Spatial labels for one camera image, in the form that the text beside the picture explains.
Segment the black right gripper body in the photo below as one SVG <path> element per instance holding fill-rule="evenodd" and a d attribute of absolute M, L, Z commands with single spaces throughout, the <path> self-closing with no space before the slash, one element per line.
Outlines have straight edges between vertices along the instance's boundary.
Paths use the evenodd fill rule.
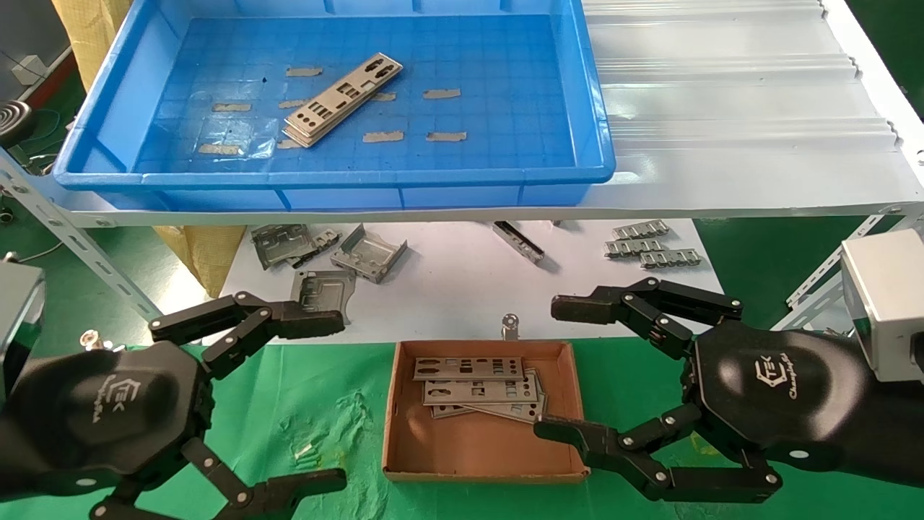
<path fill-rule="evenodd" d="M 726 321 L 696 338 L 689 372 L 697 432 L 733 460 L 922 486 L 922 384 L 878 381 L 855 340 Z"/>

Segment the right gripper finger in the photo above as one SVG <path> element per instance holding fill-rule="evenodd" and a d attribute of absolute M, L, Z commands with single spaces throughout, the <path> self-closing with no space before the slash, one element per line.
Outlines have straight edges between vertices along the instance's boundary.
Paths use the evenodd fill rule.
<path fill-rule="evenodd" d="M 743 304 L 725 294 L 648 277 L 627 287 L 598 286 L 588 296 L 559 294 L 551 316 L 558 321 L 622 324 L 674 360 L 689 358 L 694 335 L 676 320 L 717 326 L 739 320 Z"/>
<path fill-rule="evenodd" d="M 683 404 L 630 431 L 554 415 L 542 415 L 534 433 L 574 447 L 585 467 L 623 477 L 650 501 L 764 503 L 783 486 L 759 454 L 740 451 L 737 467 L 667 467 L 653 458 L 664 446 L 693 434 L 702 409 Z"/>

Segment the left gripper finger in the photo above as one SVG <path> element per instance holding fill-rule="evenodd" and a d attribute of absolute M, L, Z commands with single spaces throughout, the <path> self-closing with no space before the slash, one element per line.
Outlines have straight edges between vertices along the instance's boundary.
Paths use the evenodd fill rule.
<path fill-rule="evenodd" d="M 314 495 L 337 493 L 347 486 L 346 471 L 340 468 L 273 477 L 245 486 L 201 438 L 186 442 L 180 452 L 215 487 L 227 503 L 214 519 L 291 519 L 300 501 Z M 135 506 L 143 493 L 141 484 L 124 480 L 90 510 L 92 519 L 171 519 Z"/>
<path fill-rule="evenodd" d="M 222 332 L 202 353 L 201 364 L 214 379 L 228 376 L 273 338 L 323 338 L 344 330 L 340 311 L 307 311 L 296 300 L 267 302 L 238 292 L 164 315 L 149 323 L 156 342 L 188 345 Z"/>

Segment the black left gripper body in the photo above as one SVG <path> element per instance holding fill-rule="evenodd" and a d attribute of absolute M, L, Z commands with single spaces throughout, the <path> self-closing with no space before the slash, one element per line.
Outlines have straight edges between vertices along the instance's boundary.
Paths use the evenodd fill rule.
<path fill-rule="evenodd" d="M 27 360 L 2 406 L 2 498 L 162 486 L 212 409 L 210 376 L 169 342 Z"/>

